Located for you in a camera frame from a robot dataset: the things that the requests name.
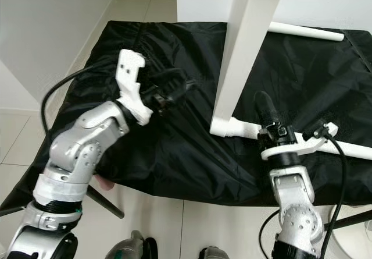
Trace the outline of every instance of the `wrinkled fabric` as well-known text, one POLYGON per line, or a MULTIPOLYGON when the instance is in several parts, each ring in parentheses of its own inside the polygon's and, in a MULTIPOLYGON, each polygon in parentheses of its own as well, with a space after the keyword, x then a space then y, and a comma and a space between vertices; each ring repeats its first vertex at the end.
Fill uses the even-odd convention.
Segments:
MULTIPOLYGON (((336 123, 337 140, 372 147, 372 37, 366 31, 343 32, 342 42, 268 33, 234 116, 258 122, 256 91, 273 99, 283 122, 301 132, 318 118, 336 123)), ((109 22, 86 66, 76 78, 53 125, 56 137, 74 121, 119 89, 115 69, 123 48, 146 57, 138 81, 141 90, 161 81, 169 68, 184 69, 197 86, 167 116, 154 115, 112 145, 97 172, 115 183, 154 196, 221 205, 275 205, 266 165, 257 141, 209 134, 226 35, 225 23, 109 22)), ((316 152, 301 157, 316 191, 317 205, 339 199, 341 160, 316 152)), ((44 143, 1 209, 26 205, 37 175, 48 160, 44 143)), ((349 158, 347 204, 372 203, 372 161, 349 158)))

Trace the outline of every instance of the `white floor tile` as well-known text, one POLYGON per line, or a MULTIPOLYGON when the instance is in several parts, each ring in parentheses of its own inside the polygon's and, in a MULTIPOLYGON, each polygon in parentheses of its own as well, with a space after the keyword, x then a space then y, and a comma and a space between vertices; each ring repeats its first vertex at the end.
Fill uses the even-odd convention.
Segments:
MULTIPOLYGON (((275 210, 185 201, 181 259, 198 258, 199 252, 208 246, 223 249, 230 259, 264 258, 257 237, 261 224, 275 210)), ((263 246, 266 250, 273 246, 278 230, 279 224, 275 220, 264 230, 263 246)))
POLYGON ((26 115, 0 114, 0 163, 29 118, 26 115))
POLYGON ((176 0, 151 0, 145 22, 177 22, 176 0))
MULTIPOLYGON (((0 165, 0 203, 12 191, 27 169, 28 167, 25 166, 0 165)), ((19 211, 0 218, 0 243, 6 249, 8 249, 22 217, 23 211, 19 211)))
POLYGON ((126 216, 118 219, 86 197, 83 217, 74 230, 79 240, 75 258, 105 258, 116 243, 130 237, 132 230, 156 239, 159 258, 179 258, 183 201, 152 197, 119 185, 104 195, 124 209, 126 216))
POLYGON ((143 22, 150 0, 116 0, 109 20, 121 22, 143 22))
POLYGON ((30 166, 44 137, 40 118, 31 116, 3 162, 5 164, 30 166))

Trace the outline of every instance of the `white table leg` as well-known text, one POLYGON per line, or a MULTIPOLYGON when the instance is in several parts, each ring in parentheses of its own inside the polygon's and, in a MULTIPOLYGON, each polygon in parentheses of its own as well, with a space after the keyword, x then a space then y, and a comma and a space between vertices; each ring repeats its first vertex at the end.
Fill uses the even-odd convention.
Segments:
POLYGON ((234 0, 230 13, 211 134, 228 123, 262 45, 279 0, 234 0))

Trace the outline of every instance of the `robotic arm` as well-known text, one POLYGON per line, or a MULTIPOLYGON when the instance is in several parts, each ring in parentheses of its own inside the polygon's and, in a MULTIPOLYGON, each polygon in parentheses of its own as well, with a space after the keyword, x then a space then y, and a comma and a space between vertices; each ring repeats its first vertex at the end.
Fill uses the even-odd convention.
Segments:
POLYGON ((304 134, 294 133, 292 126, 283 126, 273 102, 265 92, 255 95, 256 110, 262 129, 258 140, 261 157, 269 161, 271 187, 280 206, 282 231, 277 234, 272 252, 274 259, 316 259, 314 244, 322 238, 324 226, 314 209, 314 190, 299 155, 315 152, 327 142, 325 136, 335 136, 333 123, 318 123, 304 134))
POLYGON ((173 104, 190 83, 173 85, 166 94, 152 87, 140 96, 139 68, 145 59, 138 53, 120 51, 116 80, 120 98, 107 101, 82 114, 74 126, 61 133, 49 150, 49 161, 33 191, 34 201, 24 217, 10 248, 8 259, 70 259, 77 249, 71 233, 81 216, 81 202, 102 154, 136 124, 146 125, 154 110, 173 104))

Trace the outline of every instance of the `white wall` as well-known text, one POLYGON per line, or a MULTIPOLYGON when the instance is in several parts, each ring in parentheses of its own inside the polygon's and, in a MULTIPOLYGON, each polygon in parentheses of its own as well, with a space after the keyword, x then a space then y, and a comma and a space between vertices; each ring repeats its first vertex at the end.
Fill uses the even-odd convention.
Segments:
POLYGON ((65 77, 110 1, 0 0, 0 60, 41 102, 65 77))
MULTIPOLYGON (((232 0, 177 0, 179 22, 227 22, 232 0)), ((368 30, 372 33, 372 0, 281 0, 273 21, 368 30)))
POLYGON ((38 111, 39 103, 0 61, 0 109, 38 111))

